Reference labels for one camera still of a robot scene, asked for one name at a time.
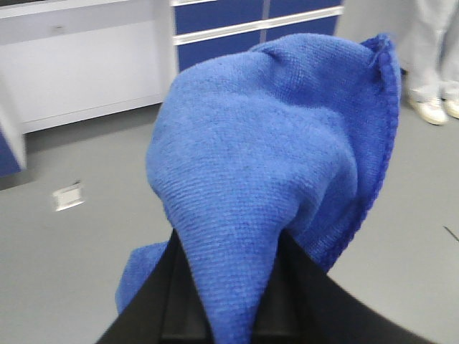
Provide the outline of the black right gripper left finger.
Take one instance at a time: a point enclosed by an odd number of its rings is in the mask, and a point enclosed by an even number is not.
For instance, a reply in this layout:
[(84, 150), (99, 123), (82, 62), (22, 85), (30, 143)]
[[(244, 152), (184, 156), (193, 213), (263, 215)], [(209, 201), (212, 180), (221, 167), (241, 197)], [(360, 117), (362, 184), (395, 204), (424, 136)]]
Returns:
[(173, 231), (156, 268), (99, 343), (211, 343), (212, 335)]

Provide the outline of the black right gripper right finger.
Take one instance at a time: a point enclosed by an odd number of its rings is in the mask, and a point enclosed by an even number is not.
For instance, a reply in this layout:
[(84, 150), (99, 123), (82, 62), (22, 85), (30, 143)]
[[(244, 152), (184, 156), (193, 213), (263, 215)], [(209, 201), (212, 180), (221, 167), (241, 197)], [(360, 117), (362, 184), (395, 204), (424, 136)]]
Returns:
[(282, 231), (253, 343), (426, 343), (358, 301)]

